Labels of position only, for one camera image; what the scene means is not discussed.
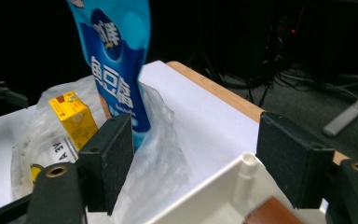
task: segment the tripod leg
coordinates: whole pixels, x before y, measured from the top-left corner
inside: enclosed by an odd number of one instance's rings
[[[358,99],[348,107],[344,112],[338,115],[330,123],[323,127],[322,132],[329,137],[335,137],[342,131],[348,124],[358,117]]]

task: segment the table surface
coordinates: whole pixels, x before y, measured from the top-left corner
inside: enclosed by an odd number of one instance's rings
[[[229,91],[228,89],[218,85],[217,83],[211,81],[209,78],[202,76],[198,72],[183,65],[182,63],[168,62],[167,65],[172,67],[188,79],[194,81],[203,89],[209,91],[210,93],[219,97],[221,100],[227,102],[229,105],[233,106],[247,117],[253,119],[256,122],[260,122],[260,113],[264,111],[262,108],[250,103],[249,101],[243,99],[234,92]],[[336,164],[340,164],[342,160],[345,160],[347,158],[348,157],[346,155],[336,151],[333,162]]]
[[[179,62],[146,64],[140,81],[155,88],[174,111],[178,142],[194,171],[189,182],[165,199],[162,207],[150,208],[149,217],[152,217],[244,151],[255,153],[263,110]],[[0,117],[0,206],[13,200],[11,150],[24,123],[34,112],[35,106],[30,106]],[[336,153],[335,163],[343,158],[345,156]]]

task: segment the blue snack bag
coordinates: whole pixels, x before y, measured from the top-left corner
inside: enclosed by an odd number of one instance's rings
[[[131,113],[137,150],[150,122],[139,74],[150,39],[147,0],[66,0],[108,118]]]

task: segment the white plastic part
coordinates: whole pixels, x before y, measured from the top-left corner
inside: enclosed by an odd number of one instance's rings
[[[252,153],[243,154],[147,223],[242,223],[270,197],[278,199],[303,223],[326,223],[326,203],[320,209],[294,209]]]

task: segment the yellow box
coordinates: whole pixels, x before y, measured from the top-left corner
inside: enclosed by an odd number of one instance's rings
[[[91,111],[74,91],[51,99],[48,103],[79,151],[98,131]]]

